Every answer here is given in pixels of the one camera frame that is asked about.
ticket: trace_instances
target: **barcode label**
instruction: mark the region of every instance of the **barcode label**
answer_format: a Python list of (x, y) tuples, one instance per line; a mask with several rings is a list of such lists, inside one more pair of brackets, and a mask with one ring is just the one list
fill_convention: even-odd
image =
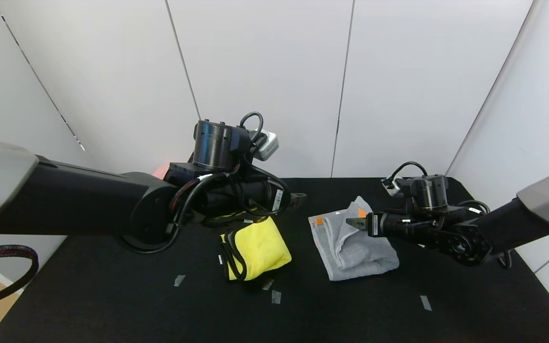
[(277, 189), (274, 196), (273, 211), (276, 211), (281, 206), (281, 198), (283, 198), (283, 189)]

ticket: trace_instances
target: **black cylindrical motor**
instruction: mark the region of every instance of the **black cylindrical motor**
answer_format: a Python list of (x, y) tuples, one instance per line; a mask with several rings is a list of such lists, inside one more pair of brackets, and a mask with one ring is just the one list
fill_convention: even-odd
[(446, 208), (446, 188), (448, 180), (444, 175), (429, 175), (416, 178), (410, 187), (416, 204), (421, 209), (434, 210)]
[(213, 171), (229, 171), (234, 166), (230, 143), (234, 128), (225, 123), (211, 123), (208, 119), (198, 121), (194, 127), (193, 164)]

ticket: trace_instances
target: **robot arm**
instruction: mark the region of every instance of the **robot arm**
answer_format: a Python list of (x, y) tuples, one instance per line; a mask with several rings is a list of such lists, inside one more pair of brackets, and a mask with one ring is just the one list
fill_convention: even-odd
[(347, 223), (367, 230), (368, 236), (423, 244), (464, 265), (497, 259), (506, 269), (511, 266), (511, 249), (549, 235), (549, 177), (490, 212), (485, 204), (475, 200), (451, 206), (446, 197), (445, 176), (423, 173), (420, 177), (398, 179), (394, 173), (382, 180), (390, 195), (406, 200), (404, 208), (384, 209), (369, 213), (364, 219), (348, 219)]
[[(244, 122), (253, 116), (259, 128), (249, 131)], [(0, 143), (0, 234), (111, 235), (151, 253), (170, 247), (192, 212), (209, 218), (244, 211), (256, 220), (282, 213), (302, 197), (252, 164), (278, 148), (262, 126), (257, 112), (237, 127), (199, 121), (190, 161), (170, 163), (164, 180), (50, 161)]]

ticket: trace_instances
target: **white tape piece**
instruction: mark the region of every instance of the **white tape piece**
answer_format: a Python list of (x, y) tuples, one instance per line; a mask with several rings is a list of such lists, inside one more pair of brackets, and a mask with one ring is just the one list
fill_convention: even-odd
[(175, 224), (173, 223), (169, 223), (166, 225), (166, 233), (170, 234), (171, 232), (173, 232), (173, 228), (175, 227)]
[(281, 303), (281, 292), (273, 291), (273, 304)]
[(185, 275), (177, 275), (177, 277), (175, 278), (175, 285), (174, 286), (179, 287), (179, 285), (181, 284), (183, 279), (185, 279)]
[(205, 174), (205, 175), (201, 175), (201, 176), (198, 176), (198, 180), (202, 181), (206, 178), (208, 178), (209, 176), (211, 176), (212, 174)]
[(273, 211), (276, 211), (281, 206), (281, 198), (283, 198), (283, 189), (277, 189), (274, 196)]
[(475, 209), (475, 208), (467, 208), (467, 209), (470, 210), (471, 212), (482, 214), (482, 211), (480, 211), (479, 209)]
[(431, 304), (429, 304), (429, 299), (427, 299), (427, 295), (421, 295), (421, 302), (423, 302), (423, 307), (425, 308), (425, 310), (432, 311)]
[(262, 286), (262, 289), (263, 289), (264, 291), (268, 291), (268, 289), (270, 289), (270, 286), (273, 285), (273, 282), (275, 282), (275, 281), (272, 280), (272, 279), (266, 280), (266, 283), (264, 284), (264, 286)]

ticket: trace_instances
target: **pink object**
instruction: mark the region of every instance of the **pink object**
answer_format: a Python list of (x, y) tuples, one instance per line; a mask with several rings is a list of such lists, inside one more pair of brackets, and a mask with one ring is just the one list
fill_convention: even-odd
[(154, 173), (152, 173), (152, 175), (154, 175), (159, 179), (164, 179), (164, 176), (166, 175), (167, 171), (168, 171), (168, 163), (159, 166), (158, 169), (156, 169)]

